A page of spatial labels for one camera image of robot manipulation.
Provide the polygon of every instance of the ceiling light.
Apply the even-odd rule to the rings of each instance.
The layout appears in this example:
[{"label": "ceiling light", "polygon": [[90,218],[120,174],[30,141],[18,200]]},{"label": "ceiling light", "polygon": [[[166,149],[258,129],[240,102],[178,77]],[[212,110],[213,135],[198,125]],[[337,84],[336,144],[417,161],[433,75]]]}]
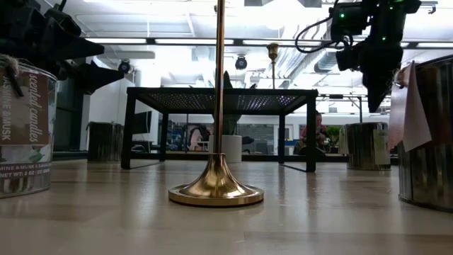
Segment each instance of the ceiling light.
[{"label": "ceiling light", "polygon": [[[215,45],[216,39],[156,39],[157,44],[170,45]],[[225,45],[232,45],[233,40],[225,40]]]},{"label": "ceiling light", "polygon": [[85,38],[87,41],[100,44],[146,44],[144,38]]},{"label": "ceiling light", "polygon": [[420,42],[417,47],[453,48],[453,42]]},{"label": "ceiling light", "polygon": [[[166,2],[185,2],[187,0],[170,0]],[[159,0],[84,0],[86,3],[114,3],[114,4],[151,4]]]},{"label": "ceiling light", "polygon": [[[354,42],[352,43],[352,46],[355,46],[355,45],[357,45],[358,43],[360,43],[362,41],[363,41],[363,39],[354,39]],[[401,45],[402,48],[405,48],[405,47],[409,46],[409,42],[402,42],[400,45]]]},{"label": "ceiling light", "polygon": [[[271,43],[277,43],[282,46],[294,46],[293,40],[244,40],[244,45],[269,45]],[[299,41],[300,46],[319,46],[321,42],[319,41]]]}]

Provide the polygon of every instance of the black metal table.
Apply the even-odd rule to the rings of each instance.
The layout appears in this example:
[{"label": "black metal table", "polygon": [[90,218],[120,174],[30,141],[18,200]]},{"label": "black metal table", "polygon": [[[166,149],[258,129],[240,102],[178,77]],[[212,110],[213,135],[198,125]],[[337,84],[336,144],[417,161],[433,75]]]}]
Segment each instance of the black metal table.
[{"label": "black metal table", "polygon": [[[297,157],[306,159],[306,170],[316,169],[316,97],[317,90],[302,89],[224,89],[224,114],[277,115],[279,116],[278,154],[243,155],[244,161],[277,161]],[[159,154],[137,155],[131,152],[132,126],[134,125],[136,100],[162,113],[161,146]],[[307,104],[307,153],[306,156],[285,156],[285,116]],[[127,106],[124,137],[122,141],[121,167],[130,169],[130,160],[167,159],[166,141],[169,114],[213,114],[214,89],[204,88],[127,88]],[[202,159],[207,155],[177,154],[179,159]]]}]

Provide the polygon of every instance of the security camera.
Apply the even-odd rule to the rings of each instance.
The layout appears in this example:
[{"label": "security camera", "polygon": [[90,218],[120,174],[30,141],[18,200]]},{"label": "security camera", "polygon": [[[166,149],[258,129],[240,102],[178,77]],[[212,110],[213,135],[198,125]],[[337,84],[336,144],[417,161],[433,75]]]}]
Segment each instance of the security camera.
[{"label": "security camera", "polygon": [[130,74],[134,71],[134,67],[130,64],[130,59],[121,60],[120,65],[118,66],[118,71],[125,74]]},{"label": "security camera", "polygon": [[237,70],[244,70],[247,68],[247,60],[244,56],[239,56],[236,60],[236,64],[234,65]]}]

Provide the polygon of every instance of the gold stand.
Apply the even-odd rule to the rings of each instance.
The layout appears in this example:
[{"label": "gold stand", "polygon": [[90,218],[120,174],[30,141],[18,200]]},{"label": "gold stand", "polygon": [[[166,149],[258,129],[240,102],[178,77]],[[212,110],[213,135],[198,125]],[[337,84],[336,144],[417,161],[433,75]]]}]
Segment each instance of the gold stand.
[{"label": "gold stand", "polygon": [[240,184],[231,174],[225,154],[210,154],[205,171],[189,185],[176,186],[168,197],[178,203],[212,207],[250,205],[263,200],[264,191]]},{"label": "gold stand", "polygon": [[275,89],[275,60],[277,59],[277,56],[278,56],[279,45],[277,43],[271,43],[266,47],[269,51],[268,56],[272,63],[272,88]]},{"label": "gold stand", "polygon": [[251,205],[263,200],[264,191],[240,184],[231,174],[222,153],[223,64],[224,64],[225,0],[217,0],[216,79],[214,105],[214,153],[210,154],[206,169],[191,184],[168,190],[168,198],[186,205],[235,207]]}]

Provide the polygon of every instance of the wooden floor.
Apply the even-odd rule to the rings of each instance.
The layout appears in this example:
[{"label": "wooden floor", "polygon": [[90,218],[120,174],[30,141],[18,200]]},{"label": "wooden floor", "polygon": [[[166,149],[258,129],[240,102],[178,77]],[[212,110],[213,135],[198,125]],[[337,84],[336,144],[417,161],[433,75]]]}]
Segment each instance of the wooden floor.
[{"label": "wooden floor", "polygon": [[208,209],[168,201],[167,190],[198,177],[202,161],[131,171],[55,162],[49,191],[0,200],[0,254],[453,254],[453,215],[400,202],[398,169],[229,166],[265,190],[264,203]]}]

